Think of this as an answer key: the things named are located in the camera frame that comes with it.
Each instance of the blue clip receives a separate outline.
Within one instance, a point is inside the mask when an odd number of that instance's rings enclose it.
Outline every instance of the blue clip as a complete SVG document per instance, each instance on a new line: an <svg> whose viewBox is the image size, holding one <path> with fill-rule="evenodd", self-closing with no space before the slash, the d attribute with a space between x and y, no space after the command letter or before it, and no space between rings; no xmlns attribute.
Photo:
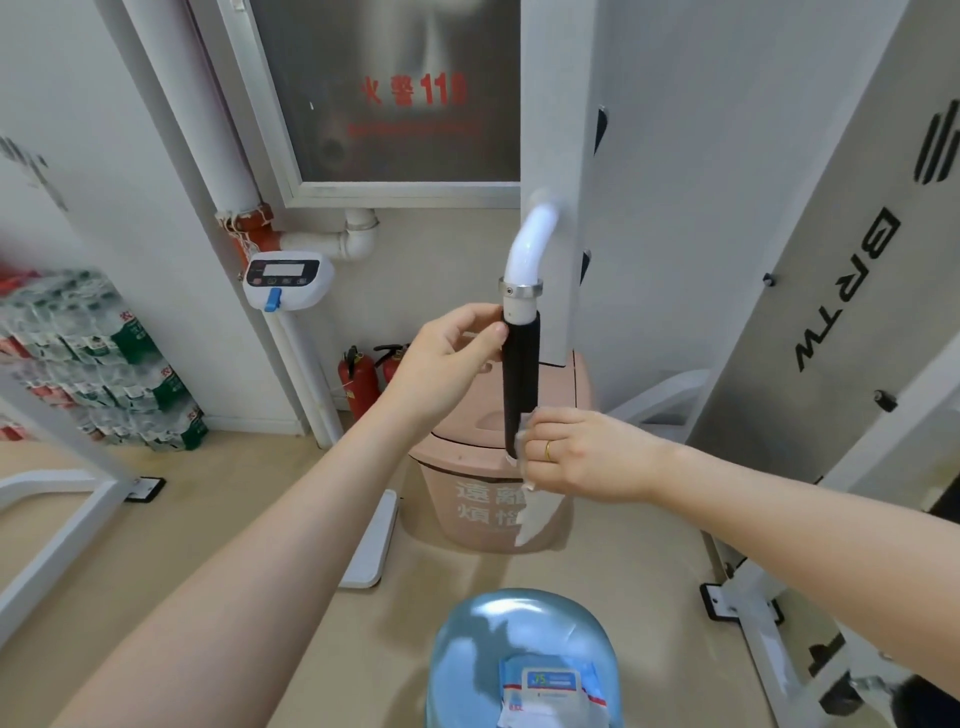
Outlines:
<svg viewBox="0 0 960 728"><path fill-rule="evenodd" d="M280 289L271 288L270 295L267 297L267 305L264 307L267 313L273 313L280 308Z"/></svg>

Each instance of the black foam handle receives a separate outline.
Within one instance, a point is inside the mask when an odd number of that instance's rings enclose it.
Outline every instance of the black foam handle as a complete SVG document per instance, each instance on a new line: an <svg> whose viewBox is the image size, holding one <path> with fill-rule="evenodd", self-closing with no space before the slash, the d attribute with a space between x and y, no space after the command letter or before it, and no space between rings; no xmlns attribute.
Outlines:
<svg viewBox="0 0 960 728"><path fill-rule="evenodd" d="M507 453L514 447L520 415L537 408L540 394L540 313L529 324L507 324L510 332L503 344L503 435Z"/></svg>

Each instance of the forearm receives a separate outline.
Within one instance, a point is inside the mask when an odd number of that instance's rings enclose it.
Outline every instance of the forearm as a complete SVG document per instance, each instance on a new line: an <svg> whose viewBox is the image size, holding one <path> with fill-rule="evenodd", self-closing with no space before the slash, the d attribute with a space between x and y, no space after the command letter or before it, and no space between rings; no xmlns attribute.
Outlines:
<svg viewBox="0 0 960 728"><path fill-rule="evenodd" d="M960 695L960 526L690 448L668 451L659 471L655 503Z"/></svg>
<svg viewBox="0 0 960 728"><path fill-rule="evenodd" d="M265 726L408 448L378 404L117 648L55 725Z"/></svg>

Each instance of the red fire extinguisher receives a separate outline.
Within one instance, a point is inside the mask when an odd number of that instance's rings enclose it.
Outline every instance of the red fire extinguisher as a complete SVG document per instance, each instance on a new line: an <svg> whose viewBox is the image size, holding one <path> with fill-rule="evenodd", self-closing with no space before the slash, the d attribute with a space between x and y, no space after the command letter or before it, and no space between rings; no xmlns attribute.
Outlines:
<svg viewBox="0 0 960 728"><path fill-rule="evenodd" d="M409 344L384 344L380 347L373 347L375 352L386 352L376 360L376 366L383 367L383 378L387 384L390 384L390 380L394 378L394 374L400 366L400 361L409 347Z"/></svg>
<svg viewBox="0 0 960 728"><path fill-rule="evenodd" d="M350 412L355 420L359 420L380 396L380 383L376 379L373 359L356 347L350 347L337 365L337 373L347 393Z"/></svg>

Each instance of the right arm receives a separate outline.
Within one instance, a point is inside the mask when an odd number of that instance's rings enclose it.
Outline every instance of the right arm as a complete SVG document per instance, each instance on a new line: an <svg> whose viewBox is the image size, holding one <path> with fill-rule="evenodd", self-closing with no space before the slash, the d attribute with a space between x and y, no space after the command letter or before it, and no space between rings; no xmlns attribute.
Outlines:
<svg viewBox="0 0 960 728"><path fill-rule="evenodd" d="M545 490L673 511L960 697L960 526L742 468L595 412L540 409L525 442L526 475Z"/></svg>

